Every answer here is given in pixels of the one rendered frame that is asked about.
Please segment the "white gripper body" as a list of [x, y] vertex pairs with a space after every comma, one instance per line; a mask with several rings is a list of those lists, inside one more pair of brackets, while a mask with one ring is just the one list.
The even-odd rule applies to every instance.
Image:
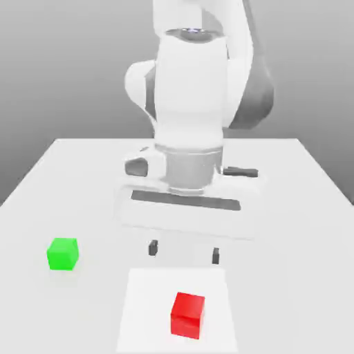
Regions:
[[261, 205], [261, 177], [222, 176], [200, 196], [170, 194], [162, 182], [138, 177], [116, 181], [115, 215], [145, 229], [253, 239]]

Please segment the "small red cube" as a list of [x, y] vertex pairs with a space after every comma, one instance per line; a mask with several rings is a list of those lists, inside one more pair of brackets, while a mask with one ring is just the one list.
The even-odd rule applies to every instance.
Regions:
[[170, 312], [172, 335], [200, 339], [204, 320], [205, 298], [178, 292]]

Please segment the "small green cube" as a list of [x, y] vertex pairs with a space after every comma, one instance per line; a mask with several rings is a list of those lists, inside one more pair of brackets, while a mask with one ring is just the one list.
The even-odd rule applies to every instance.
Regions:
[[54, 238], [46, 255], [51, 270], [73, 270], [79, 259], [77, 239]]

